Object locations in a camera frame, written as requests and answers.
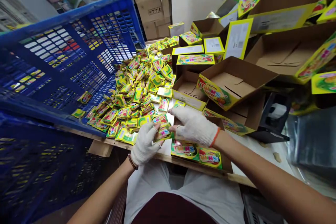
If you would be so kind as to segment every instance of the packing tape roll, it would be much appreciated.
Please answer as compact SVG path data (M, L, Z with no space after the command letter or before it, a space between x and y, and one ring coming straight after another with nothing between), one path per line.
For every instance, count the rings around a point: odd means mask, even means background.
M274 103L271 108L274 108L274 110L272 113L268 114L268 117L273 118L273 119L279 119L287 111L287 107L279 103Z

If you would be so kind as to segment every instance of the knit glove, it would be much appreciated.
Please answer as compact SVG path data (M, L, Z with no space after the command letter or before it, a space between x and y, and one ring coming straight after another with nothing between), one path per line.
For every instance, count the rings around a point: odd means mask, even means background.
M154 126L153 122L146 123L140 128L136 143L131 150L131 159L135 165L141 166L148 162L161 148L163 141L153 143L159 128L160 124Z
M189 108L177 106L168 112L176 116L183 124L171 126L169 128L170 131L175 131L176 135L200 145L206 147L213 146L220 131L220 128L216 124Z

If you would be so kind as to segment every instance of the orange wristband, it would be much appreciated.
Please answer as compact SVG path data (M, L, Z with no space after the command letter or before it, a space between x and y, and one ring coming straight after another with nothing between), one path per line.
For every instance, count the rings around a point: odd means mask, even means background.
M214 143L215 143L215 141L216 141L216 139L217 139L217 137L218 137L218 134L219 134L220 130L221 130L221 129L218 127L218 129L217 129L217 133L216 133L216 135L215 135L215 138L213 139L213 141L212 141L212 143L210 144L209 147L212 147L212 146L214 145Z

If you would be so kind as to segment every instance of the blue plastic crate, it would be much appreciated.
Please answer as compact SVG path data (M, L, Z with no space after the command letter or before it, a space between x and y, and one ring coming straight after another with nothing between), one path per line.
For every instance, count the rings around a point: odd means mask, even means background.
M87 153L91 142L0 111L2 222L32 223L89 196L104 160Z
M144 48L133 0L101 0L0 36L0 108L98 136L71 113L115 88L115 64ZM88 91L88 104L77 99Z

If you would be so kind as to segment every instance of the beaded bracelet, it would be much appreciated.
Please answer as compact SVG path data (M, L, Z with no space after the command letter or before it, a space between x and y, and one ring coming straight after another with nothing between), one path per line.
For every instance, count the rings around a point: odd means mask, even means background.
M138 167L133 163L132 159L131 159L131 154L128 154L128 159L131 162L131 165L133 166L134 170L137 170Z

